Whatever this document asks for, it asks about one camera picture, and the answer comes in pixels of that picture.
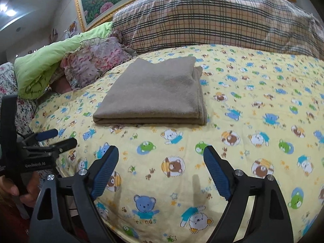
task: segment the plaid fabric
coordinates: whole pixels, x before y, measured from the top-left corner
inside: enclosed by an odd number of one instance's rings
[[[287,0],[137,0],[114,15],[112,29],[138,54],[223,44],[324,60],[323,27]]]

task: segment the green blanket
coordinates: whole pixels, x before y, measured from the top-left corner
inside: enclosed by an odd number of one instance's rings
[[[17,58],[14,69],[18,94],[23,99],[37,99],[43,93],[66,52],[75,51],[80,42],[94,37],[105,38],[111,31],[111,22],[103,23],[80,35],[59,41],[36,52]]]

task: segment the metal bolt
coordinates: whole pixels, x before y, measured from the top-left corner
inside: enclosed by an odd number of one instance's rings
[[[244,172],[242,170],[240,170],[240,169],[237,169],[237,170],[235,170],[235,174],[237,176],[242,176],[244,174]]]
[[[55,178],[55,175],[53,175],[53,174],[47,176],[48,181],[53,181],[54,178]]]
[[[79,171],[79,175],[86,175],[87,172],[88,172],[87,169],[81,169]]]
[[[269,181],[273,181],[274,180],[273,175],[267,175],[267,178],[268,178]]]

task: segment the yellow bed sheet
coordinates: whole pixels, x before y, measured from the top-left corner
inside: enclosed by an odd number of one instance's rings
[[[109,145],[118,147],[119,162],[96,206],[126,242],[207,241],[226,206],[203,162],[208,144],[234,169],[276,177],[297,242],[324,201],[323,61],[222,45],[140,57],[157,63],[187,55],[204,69],[206,126],[94,124],[92,114],[132,60],[93,85],[50,98],[40,105],[32,129],[59,130],[44,145],[78,140],[58,160],[63,176],[88,168]],[[251,199],[237,239],[244,235],[252,204]]]

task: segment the blue gripper pad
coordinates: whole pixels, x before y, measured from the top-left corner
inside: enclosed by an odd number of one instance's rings
[[[119,152],[117,147],[111,146],[106,151],[101,159],[96,161],[105,160],[102,164],[100,170],[94,178],[93,188],[91,192],[91,197],[95,200],[97,197],[101,196],[106,188],[106,185],[114,171],[119,159]]]
[[[50,139],[50,138],[54,138],[55,136],[57,136],[59,134],[59,132],[57,131],[57,129],[51,129],[51,130],[47,130],[44,132],[39,132],[36,136],[35,139],[39,142]]]
[[[225,197],[226,201],[228,201],[232,196],[229,180],[207,147],[204,149],[204,162],[215,183],[219,195]]]

